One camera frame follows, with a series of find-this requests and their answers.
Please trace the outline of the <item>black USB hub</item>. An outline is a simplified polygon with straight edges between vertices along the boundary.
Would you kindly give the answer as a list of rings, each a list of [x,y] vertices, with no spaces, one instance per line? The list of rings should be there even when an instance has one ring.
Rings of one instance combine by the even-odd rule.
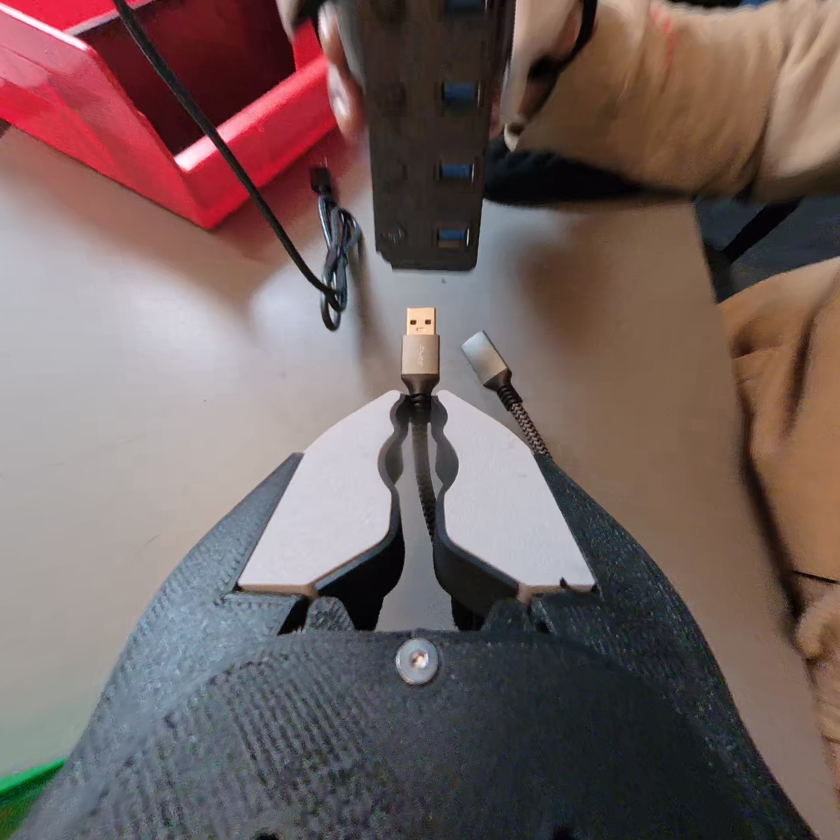
[[[394,269],[476,267],[487,148],[515,2],[354,3],[378,254]]]

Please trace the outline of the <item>green storage bin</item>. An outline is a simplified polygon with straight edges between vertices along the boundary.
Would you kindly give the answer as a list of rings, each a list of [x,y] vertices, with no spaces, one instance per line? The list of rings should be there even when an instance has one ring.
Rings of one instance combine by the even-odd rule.
[[[28,796],[37,797],[64,766],[66,760],[58,759],[33,768],[11,773],[1,779],[1,803],[16,801]]]

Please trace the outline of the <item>red storage bin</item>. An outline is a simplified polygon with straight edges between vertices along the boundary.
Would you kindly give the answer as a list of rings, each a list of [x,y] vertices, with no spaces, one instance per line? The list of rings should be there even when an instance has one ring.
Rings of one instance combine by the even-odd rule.
[[[175,215],[214,228],[248,199],[218,150],[202,135],[183,152],[170,152],[98,52],[72,34],[112,10],[118,13],[107,1],[2,2],[2,120]],[[211,120],[257,186],[306,155],[335,124],[315,31],[304,26],[289,42],[294,72],[220,126]]]

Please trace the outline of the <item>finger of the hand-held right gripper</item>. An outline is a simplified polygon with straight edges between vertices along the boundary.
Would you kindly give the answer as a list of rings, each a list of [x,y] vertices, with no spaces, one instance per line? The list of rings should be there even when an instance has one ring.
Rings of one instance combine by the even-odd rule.
[[[330,1],[276,1],[283,28],[294,41],[304,26],[310,25],[316,32],[321,46],[332,36],[332,3]]]
[[[546,102],[582,26],[580,1],[516,3],[511,54],[500,90],[499,128],[509,151],[516,150],[526,124]]]

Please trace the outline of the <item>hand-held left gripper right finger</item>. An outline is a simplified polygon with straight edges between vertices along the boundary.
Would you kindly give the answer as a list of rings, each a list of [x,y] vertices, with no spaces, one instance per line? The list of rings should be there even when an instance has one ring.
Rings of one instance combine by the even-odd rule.
[[[585,554],[520,437],[449,391],[430,417],[441,484],[434,570],[454,602],[485,617],[499,601],[593,592]]]

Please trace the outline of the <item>black bin divider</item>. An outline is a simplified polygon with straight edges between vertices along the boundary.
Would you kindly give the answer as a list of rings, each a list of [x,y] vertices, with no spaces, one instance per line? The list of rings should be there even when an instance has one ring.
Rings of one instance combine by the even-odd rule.
[[[137,8],[136,16],[217,127],[295,70],[274,1],[158,1]],[[115,10],[72,34],[98,52],[170,152],[202,137]]]

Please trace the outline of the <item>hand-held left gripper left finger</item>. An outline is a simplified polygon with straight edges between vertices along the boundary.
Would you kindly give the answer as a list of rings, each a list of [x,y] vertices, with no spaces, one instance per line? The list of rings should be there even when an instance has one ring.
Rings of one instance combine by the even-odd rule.
[[[397,483],[406,397],[389,391],[331,426],[300,456],[237,582],[247,593],[333,597],[378,614],[403,572]]]

